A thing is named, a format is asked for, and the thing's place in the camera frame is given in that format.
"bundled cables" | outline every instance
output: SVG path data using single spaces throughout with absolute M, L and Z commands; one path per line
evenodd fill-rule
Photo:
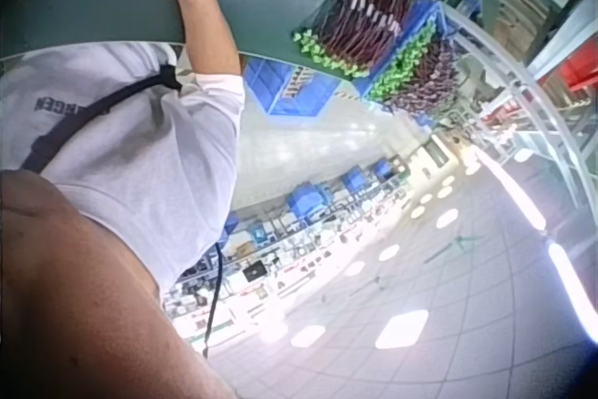
M 455 50 L 429 22 L 376 82 L 369 97 L 391 110 L 430 113 L 456 90 Z
M 367 77 L 403 32 L 413 0 L 328 0 L 293 36 L 316 64 Z

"ceiling light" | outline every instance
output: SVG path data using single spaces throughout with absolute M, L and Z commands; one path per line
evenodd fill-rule
M 411 212 L 411 218 L 412 219 L 416 219 L 417 217 L 421 217 L 421 214 L 423 214 L 423 211 L 426 210 L 426 208 L 424 206 L 417 206 L 415 209 L 413 209 L 413 211 Z
M 557 268 L 562 285 L 567 291 L 573 310 L 579 322 L 594 343 L 598 343 L 598 313 L 591 304 L 583 285 L 577 276 L 575 268 L 571 265 L 567 253 L 558 243 L 551 243 L 548 247 L 550 259 Z
M 449 196 L 451 192 L 452 192 L 452 187 L 450 187 L 450 186 L 443 187 L 442 189 L 440 189 L 440 192 L 438 193 L 438 198 L 445 198 L 445 197 Z
M 396 256 L 397 252 L 399 252 L 399 246 L 392 245 L 391 247 L 388 247 L 385 250 L 383 250 L 382 252 L 380 252 L 380 255 L 377 259 L 381 262 L 388 261 L 389 259 Z
M 450 177 L 448 177 L 448 178 L 446 178 L 444 181 L 442 181 L 442 185 L 443 185 L 443 186 L 445 186 L 445 187 L 447 187 L 447 186 L 449 186 L 450 184 L 452 184 L 452 181 L 454 181 L 454 180 L 455 180 L 455 177 L 453 177 L 453 176 L 451 175 Z
M 422 198 L 420 199 L 420 203 L 422 203 L 423 205 L 425 205 L 426 203 L 428 203 L 430 200 L 432 199 L 432 194 L 431 193 L 426 193 L 425 195 L 422 196 Z
M 448 210 L 447 212 L 442 214 L 440 217 L 438 217 L 438 220 L 436 221 L 436 228 L 438 228 L 438 229 L 446 228 L 451 223 L 453 223 L 455 220 L 457 220 L 457 217 L 459 217 L 459 211 L 457 209 Z
M 289 326 L 284 322 L 276 322 L 264 326 L 261 333 L 262 341 L 264 343 L 276 343 L 280 338 L 286 335 L 287 332 L 289 332 Z
M 357 276 L 362 272 L 364 266 L 365 266 L 365 262 L 362 262 L 362 261 L 354 262 L 353 264 L 349 265 L 349 268 L 347 268 L 345 270 L 345 275 L 346 276 Z
M 479 163 L 473 163 L 473 164 L 469 165 L 467 167 L 467 169 L 465 170 L 465 175 L 470 177 L 471 175 L 476 173 L 476 171 L 478 171 L 480 167 L 481 167 L 481 165 Z
M 309 348 L 318 338 L 324 335 L 326 328 L 324 326 L 307 326 L 303 331 L 294 336 L 291 344 L 296 348 Z
M 534 152 L 530 149 L 521 149 L 517 153 L 515 153 L 514 159 L 518 163 L 524 163 L 525 161 L 530 159 L 533 154 Z
M 546 219 L 542 213 L 535 206 L 532 199 L 527 193 L 521 188 L 521 186 L 504 170 L 504 168 L 488 156 L 484 151 L 475 147 L 477 157 L 479 160 L 488 167 L 488 169 L 495 175 L 503 187 L 505 187 L 508 194 L 513 198 L 513 201 L 518 208 L 523 212 L 525 218 L 530 224 L 538 231 L 544 231 L 546 229 Z
M 428 320 L 427 310 L 416 310 L 392 317 L 376 340 L 376 348 L 392 349 L 413 346 Z

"cable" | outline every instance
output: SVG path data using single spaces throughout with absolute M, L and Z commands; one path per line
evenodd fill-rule
M 222 285 L 222 268 L 224 265 L 224 260 L 222 258 L 222 250 L 221 245 L 219 243 L 215 244 L 214 247 L 216 248 L 216 253 L 218 254 L 218 276 L 216 277 L 216 287 L 214 288 L 214 297 L 212 298 L 212 305 L 209 308 L 209 317 L 207 318 L 207 327 L 206 327 L 206 336 L 204 336 L 204 358 L 207 359 L 207 342 L 209 341 L 210 336 L 212 335 L 212 324 L 214 324 L 214 315 L 216 313 L 216 304 L 218 303 L 218 296 L 221 292 L 221 285 Z

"metal railing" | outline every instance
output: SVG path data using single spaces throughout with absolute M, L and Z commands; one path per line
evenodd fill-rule
M 512 96 L 541 135 L 547 153 L 562 173 L 574 205 L 588 204 L 598 224 L 596 186 L 585 163 L 590 151 L 582 152 L 562 114 L 521 62 L 456 9 L 445 6 L 445 12 L 457 26 L 455 41 L 504 84 L 508 93 L 504 93 L 503 97 Z

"red panel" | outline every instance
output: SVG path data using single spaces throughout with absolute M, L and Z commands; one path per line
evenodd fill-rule
M 598 40 L 593 36 L 559 66 L 572 91 L 586 86 L 598 87 Z

